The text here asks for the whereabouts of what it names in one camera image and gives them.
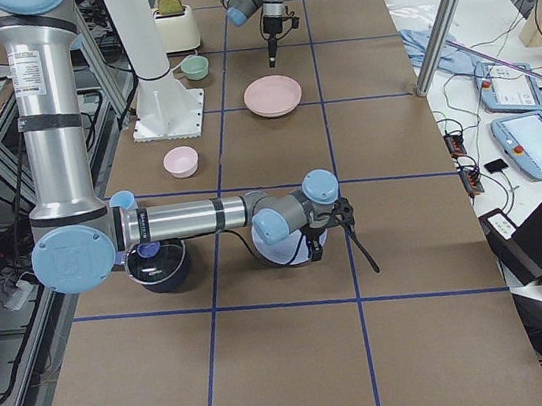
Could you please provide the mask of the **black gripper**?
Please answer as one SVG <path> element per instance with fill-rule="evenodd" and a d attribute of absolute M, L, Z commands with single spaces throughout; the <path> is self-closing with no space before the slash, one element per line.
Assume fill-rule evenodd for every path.
<path fill-rule="evenodd" d="M 349 237 L 355 236 L 354 208 L 347 198 L 339 197 L 331 207 L 324 212 L 313 211 L 309 222 L 302 226 L 301 233 L 306 240 L 309 259 L 317 262 L 322 259 L 323 246 L 320 235 L 328 228 L 342 227 Z"/>
<path fill-rule="evenodd" d="M 298 29 L 299 23 L 300 18 L 294 12 L 276 17 L 262 16 L 261 35 L 268 42 L 268 63 L 270 68 L 276 66 L 278 40 L 285 38 L 292 30 Z"/>

